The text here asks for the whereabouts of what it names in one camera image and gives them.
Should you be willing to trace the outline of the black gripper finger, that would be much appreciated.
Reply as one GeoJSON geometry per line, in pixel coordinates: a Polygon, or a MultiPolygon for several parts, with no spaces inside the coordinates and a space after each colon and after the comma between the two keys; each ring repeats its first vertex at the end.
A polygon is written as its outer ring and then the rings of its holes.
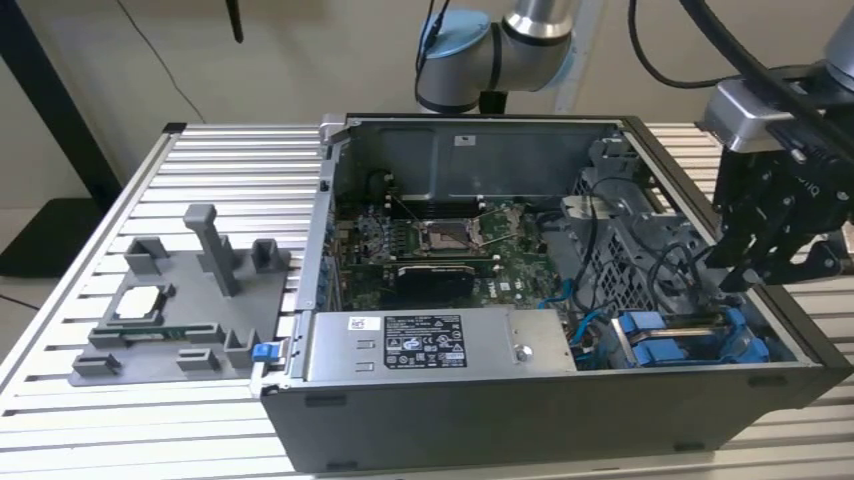
{"type": "Polygon", "coordinates": [[[724,293],[742,293],[765,283],[754,266],[752,245],[766,220],[760,214],[729,214],[722,217],[720,239],[706,257],[710,269],[728,269],[718,288],[724,293]]]}
{"type": "Polygon", "coordinates": [[[844,233],[841,230],[817,236],[806,257],[794,261],[802,240],[788,238],[776,246],[762,263],[762,278],[768,285],[789,285],[844,275],[844,233]]]}

